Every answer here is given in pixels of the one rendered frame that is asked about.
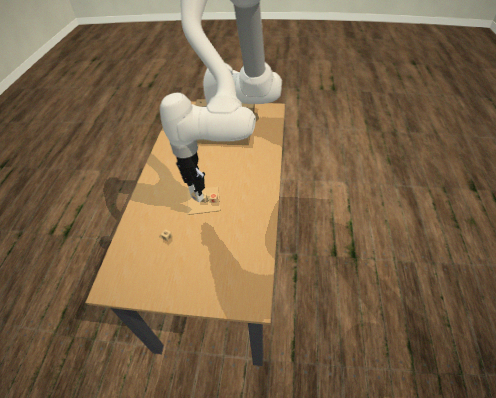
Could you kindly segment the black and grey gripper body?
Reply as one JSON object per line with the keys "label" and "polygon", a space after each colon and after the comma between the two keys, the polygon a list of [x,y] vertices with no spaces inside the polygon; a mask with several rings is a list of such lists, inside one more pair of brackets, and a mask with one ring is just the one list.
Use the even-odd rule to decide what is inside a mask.
{"label": "black and grey gripper body", "polygon": [[198,170],[199,170],[199,167],[198,167],[199,158],[198,158],[197,152],[196,152],[196,154],[194,154],[193,156],[191,156],[189,158],[176,157],[176,159],[177,159],[178,165],[180,167],[182,167],[182,168],[190,167],[190,168],[186,168],[186,170],[190,169],[192,172],[192,175],[195,175],[197,173],[196,168],[198,168]]}

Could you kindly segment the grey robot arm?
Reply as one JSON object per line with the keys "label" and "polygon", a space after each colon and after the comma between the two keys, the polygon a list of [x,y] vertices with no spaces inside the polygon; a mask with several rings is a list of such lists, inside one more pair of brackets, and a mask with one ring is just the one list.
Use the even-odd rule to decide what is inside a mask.
{"label": "grey robot arm", "polygon": [[185,37],[208,68],[203,88],[209,104],[191,105],[182,93],[169,94],[162,100],[162,126],[178,158],[196,154],[197,140],[227,142],[248,138],[254,131],[256,116],[242,103],[266,104],[281,95],[282,79],[275,72],[271,74],[265,63],[260,0],[230,1],[234,4],[243,60],[240,72],[224,63],[203,32],[201,18],[207,0],[180,0]]}

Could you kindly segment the tan square mat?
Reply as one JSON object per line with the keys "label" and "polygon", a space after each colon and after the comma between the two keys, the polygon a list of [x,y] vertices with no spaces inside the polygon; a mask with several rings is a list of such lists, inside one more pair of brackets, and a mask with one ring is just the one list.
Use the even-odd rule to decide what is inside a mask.
{"label": "tan square mat", "polygon": [[[207,194],[206,202],[197,202],[193,200],[188,190],[188,215],[220,211],[219,188],[218,187],[205,188],[204,190],[202,190],[202,192]],[[211,193],[218,195],[217,203],[210,203],[209,198]]]}

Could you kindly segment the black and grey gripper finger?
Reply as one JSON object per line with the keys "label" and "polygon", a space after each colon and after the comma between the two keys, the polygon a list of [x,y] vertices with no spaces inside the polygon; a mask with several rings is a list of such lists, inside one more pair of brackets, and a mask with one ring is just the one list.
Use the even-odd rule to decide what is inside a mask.
{"label": "black and grey gripper finger", "polygon": [[[180,171],[180,174],[182,176],[182,179],[183,179],[184,183],[187,183],[188,188],[189,188],[189,191],[190,191],[190,195],[191,195],[194,192],[194,190],[195,190],[194,185],[193,185],[193,182],[192,182],[192,179],[190,178],[189,173],[187,173],[186,168],[180,167],[177,162],[176,162],[176,165],[177,165],[177,167],[178,167],[178,169]],[[184,171],[184,173],[183,173],[183,171]],[[191,198],[192,198],[192,195],[191,195]]]}
{"label": "black and grey gripper finger", "polygon": [[193,184],[195,187],[194,192],[196,192],[197,200],[198,200],[198,202],[201,202],[204,199],[202,190],[205,189],[205,180],[204,180],[205,173],[200,172],[198,170],[198,168],[196,168],[196,170],[197,170],[197,173],[195,175],[192,175],[192,172],[190,169],[188,169],[187,172],[189,173],[190,178],[192,178],[192,181],[193,181]]}

